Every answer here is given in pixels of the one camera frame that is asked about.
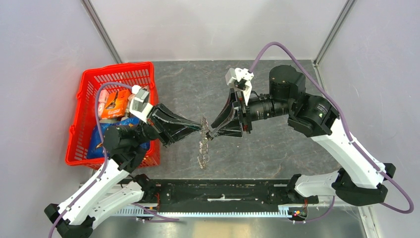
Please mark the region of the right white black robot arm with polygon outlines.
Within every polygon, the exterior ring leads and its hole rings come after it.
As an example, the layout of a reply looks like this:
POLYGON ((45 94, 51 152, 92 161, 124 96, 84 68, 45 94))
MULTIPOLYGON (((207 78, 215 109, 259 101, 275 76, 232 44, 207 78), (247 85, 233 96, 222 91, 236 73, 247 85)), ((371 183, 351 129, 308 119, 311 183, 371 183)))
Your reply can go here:
POLYGON ((269 72, 269 92, 251 97, 250 75, 243 69, 230 69, 226 75, 229 97, 222 111, 206 132, 207 139, 219 136, 242 137, 252 123, 286 115, 295 131, 322 146, 339 164, 328 174, 295 174, 282 195, 284 203, 303 203, 317 196, 337 196, 354 206, 383 203, 388 193, 383 184, 396 168, 375 158, 366 159, 351 144, 338 110, 324 97, 306 92, 306 77, 290 65, 269 72))

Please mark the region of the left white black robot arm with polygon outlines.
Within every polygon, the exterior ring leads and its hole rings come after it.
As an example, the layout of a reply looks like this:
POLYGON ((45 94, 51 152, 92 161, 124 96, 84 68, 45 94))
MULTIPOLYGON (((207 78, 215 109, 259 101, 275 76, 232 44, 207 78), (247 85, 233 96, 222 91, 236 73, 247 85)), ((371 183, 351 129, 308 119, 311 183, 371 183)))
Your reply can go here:
POLYGON ((147 151, 143 143, 159 140, 167 146, 201 130, 201 124, 173 113, 164 104, 130 104, 139 119, 134 126, 109 126, 100 132, 105 160, 97 172, 72 196, 60 204, 50 204, 45 214, 52 231, 63 238, 87 238, 106 218, 139 201, 151 202, 155 184, 144 175, 135 176, 112 195, 108 191, 142 163, 147 151))

